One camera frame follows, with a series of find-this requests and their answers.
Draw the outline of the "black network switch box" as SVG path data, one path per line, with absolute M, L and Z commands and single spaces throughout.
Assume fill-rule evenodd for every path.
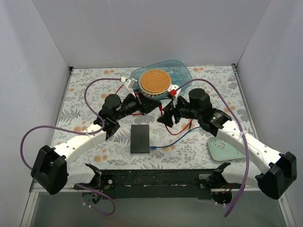
M 132 155 L 150 153 L 150 128 L 148 124 L 131 125 L 130 153 Z

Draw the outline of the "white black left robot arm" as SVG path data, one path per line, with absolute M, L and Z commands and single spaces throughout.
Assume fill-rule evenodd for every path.
M 138 93 L 129 94 L 124 100 L 116 94 L 106 97 L 100 118 L 96 119 L 81 135 L 53 148 L 43 146 L 36 157 L 31 176 L 49 194 L 58 193 L 64 186 L 81 183 L 96 189 L 101 183 L 101 171 L 92 164 L 71 166 L 79 156 L 91 147 L 106 141 L 119 129 L 118 121 L 137 111 L 148 114 L 161 106 L 161 101 Z

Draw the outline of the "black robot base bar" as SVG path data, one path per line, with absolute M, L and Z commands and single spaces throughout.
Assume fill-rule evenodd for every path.
M 211 199 L 212 189 L 229 188 L 215 169 L 102 170 L 97 189 L 112 199 Z

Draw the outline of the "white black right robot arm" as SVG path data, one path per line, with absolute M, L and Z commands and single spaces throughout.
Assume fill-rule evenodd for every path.
M 231 183 L 244 183 L 258 187 L 266 196 L 277 200 L 296 180 L 296 157 L 291 152 L 278 152 L 244 133 L 228 114 L 212 107 L 210 97 L 203 89 L 190 90 L 188 101 L 179 96 L 178 92 L 179 88 L 166 91 L 171 101 L 164 107 L 158 122 L 172 127 L 182 118 L 197 120 L 204 131 L 230 144 L 258 168 L 256 172 L 246 170 L 241 173 L 233 170 L 231 163 L 224 162 L 204 183 L 220 188 Z

